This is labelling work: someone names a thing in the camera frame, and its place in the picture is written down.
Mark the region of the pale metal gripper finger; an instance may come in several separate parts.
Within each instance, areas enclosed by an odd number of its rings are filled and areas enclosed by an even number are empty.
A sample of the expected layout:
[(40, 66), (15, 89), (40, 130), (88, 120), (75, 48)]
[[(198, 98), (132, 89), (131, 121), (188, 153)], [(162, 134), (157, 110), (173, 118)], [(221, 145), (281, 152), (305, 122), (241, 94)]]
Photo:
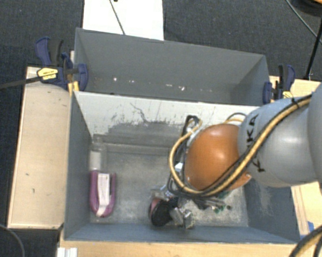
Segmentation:
[(182, 227), (184, 229), (192, 229), (195, 226), (195, 219), (190, 210), (175, 207), (170, 210), (169, 214), (175, 226)]
[(173, 193), (171, 193), (165, 185), (151, 188), (151, 196), (161, 200), (170, 200), (174, 198)]

